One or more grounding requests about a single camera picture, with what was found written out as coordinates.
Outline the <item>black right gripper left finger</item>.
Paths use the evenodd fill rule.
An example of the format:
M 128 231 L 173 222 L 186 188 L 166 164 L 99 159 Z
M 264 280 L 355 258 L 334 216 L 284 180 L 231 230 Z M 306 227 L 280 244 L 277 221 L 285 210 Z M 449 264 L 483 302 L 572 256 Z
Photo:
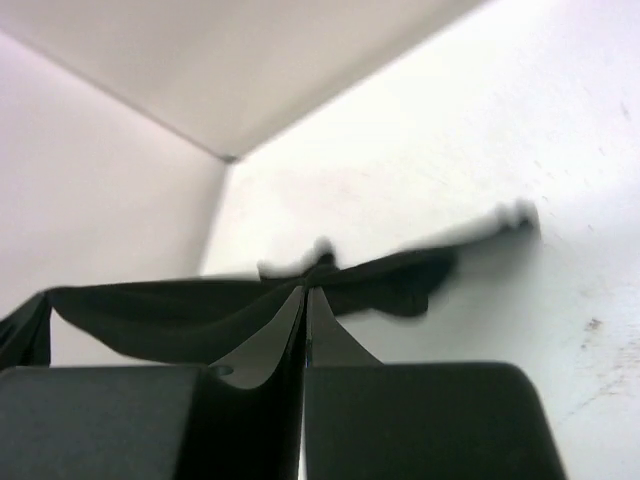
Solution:
M 302 424 L 305 292 L 211 365 L 199 406 L 201 479 L 296 479 Z

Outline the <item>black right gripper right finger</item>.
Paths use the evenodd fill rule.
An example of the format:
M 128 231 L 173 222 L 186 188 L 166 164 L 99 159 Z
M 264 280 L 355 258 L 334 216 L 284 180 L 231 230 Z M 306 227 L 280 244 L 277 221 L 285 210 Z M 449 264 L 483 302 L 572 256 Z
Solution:
M 371 375 L 382 363 L 337 321 L 320 288 L 307 295 L 304 465 L 308 479 L 365 479 L 375 443 Z

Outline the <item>black tank top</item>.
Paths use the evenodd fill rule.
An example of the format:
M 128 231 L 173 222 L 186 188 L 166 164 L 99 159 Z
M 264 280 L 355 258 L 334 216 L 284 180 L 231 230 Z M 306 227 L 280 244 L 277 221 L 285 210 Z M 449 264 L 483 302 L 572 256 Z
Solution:
M 449 244 L 394 252 L 340 268 L 330 242 L 292 270 L 256 278 L 205 277 L 43 290 L 1 321 L 3 369 L 51 364 L 50 316 L 110 349 L 161 363 L 211 364 L 265 326 L 295 288 L 323 289 L 337 316 L 369 310 L 402 319 L 425 314 L 467 249 L 537 230 L 537 211 L 519 202 Z

